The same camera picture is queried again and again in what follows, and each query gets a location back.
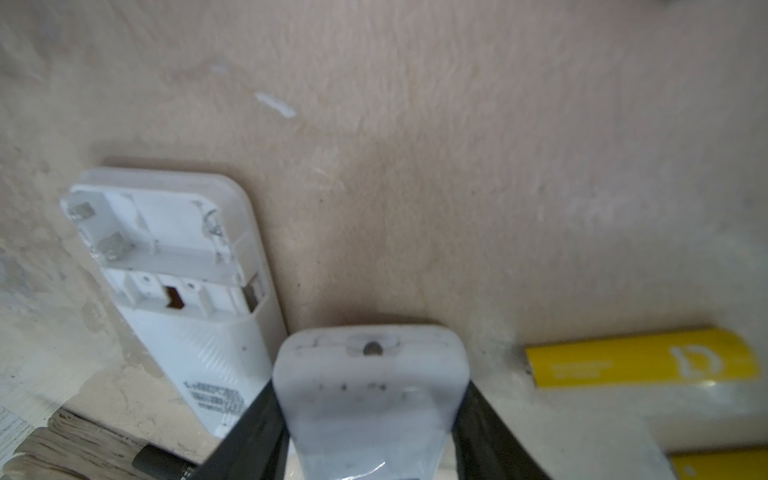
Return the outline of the red remote control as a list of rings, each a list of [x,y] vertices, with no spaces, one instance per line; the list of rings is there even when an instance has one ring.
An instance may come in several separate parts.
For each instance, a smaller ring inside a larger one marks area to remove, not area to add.
[[[438,325],[304,330],[280,347],[272,384],[307,479],[432,479],[470,367]]]

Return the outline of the white remote control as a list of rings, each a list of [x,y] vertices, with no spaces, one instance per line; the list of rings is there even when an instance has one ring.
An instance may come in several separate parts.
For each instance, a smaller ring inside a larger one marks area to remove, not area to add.
[[[222,438],[287,336],[253,206],[214,173],[98,167],[60,205],[132,332]]]

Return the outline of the yellow battery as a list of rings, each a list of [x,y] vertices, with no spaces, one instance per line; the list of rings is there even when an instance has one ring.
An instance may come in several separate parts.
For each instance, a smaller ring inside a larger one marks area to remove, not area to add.
[[[539,388],[751,380],[756,356],[721,328],[580,340],[525,349]]]
[[[680,453],[669,457],[678,479],[764,480],[767,478],[767,449]]]

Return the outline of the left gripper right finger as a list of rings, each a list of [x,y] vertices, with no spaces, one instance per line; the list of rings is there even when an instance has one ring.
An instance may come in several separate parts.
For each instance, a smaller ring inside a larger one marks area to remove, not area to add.
[[[459,480],[549,480],[472,381],[452,437]]]

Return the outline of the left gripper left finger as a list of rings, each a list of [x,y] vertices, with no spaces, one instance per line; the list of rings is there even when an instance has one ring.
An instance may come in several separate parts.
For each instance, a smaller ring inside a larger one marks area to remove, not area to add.
[[[289,432],[271,381],[215,451],[194,471],[201,480],[283,480]]]

